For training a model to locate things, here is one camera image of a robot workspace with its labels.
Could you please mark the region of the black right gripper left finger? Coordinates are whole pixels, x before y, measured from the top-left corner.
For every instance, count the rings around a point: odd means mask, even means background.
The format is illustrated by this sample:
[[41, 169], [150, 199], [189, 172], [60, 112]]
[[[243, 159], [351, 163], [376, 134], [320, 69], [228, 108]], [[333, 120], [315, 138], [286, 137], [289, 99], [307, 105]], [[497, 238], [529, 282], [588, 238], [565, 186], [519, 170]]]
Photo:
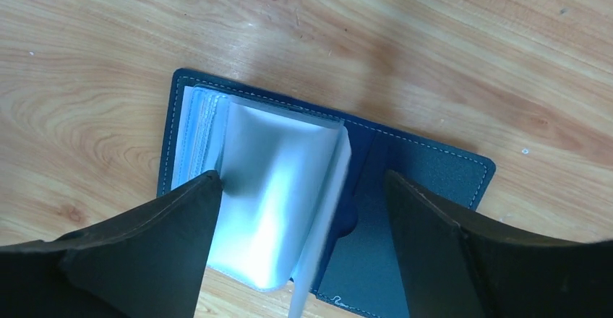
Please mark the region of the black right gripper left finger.
[[193, 317], [222, 183], [207, 171], [115, 217], [1, 248], [3, 317]]

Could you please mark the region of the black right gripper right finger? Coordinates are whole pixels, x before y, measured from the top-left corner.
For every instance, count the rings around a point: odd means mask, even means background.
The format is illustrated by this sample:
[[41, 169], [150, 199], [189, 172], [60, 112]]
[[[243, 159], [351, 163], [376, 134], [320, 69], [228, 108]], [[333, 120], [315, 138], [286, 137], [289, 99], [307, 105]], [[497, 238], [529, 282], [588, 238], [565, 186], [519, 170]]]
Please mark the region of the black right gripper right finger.
[[488, 218], [388, 171], [387, 211], [411, 317], [610, 317], [612, 242]]

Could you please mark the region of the navy blue card holder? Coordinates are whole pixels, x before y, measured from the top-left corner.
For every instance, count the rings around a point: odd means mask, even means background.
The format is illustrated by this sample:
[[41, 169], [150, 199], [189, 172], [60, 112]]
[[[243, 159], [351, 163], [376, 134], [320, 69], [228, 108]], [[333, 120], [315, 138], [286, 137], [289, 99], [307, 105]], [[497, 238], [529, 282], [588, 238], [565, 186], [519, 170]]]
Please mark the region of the navy blue card holder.
[[293, 281], [364, 317], [407, 317], [385, 174], [475, 210], [496, 166], [348, 113], [177, 69], [157, 193], [209, 170], [223, 183], [209, 267], [258, 291]]

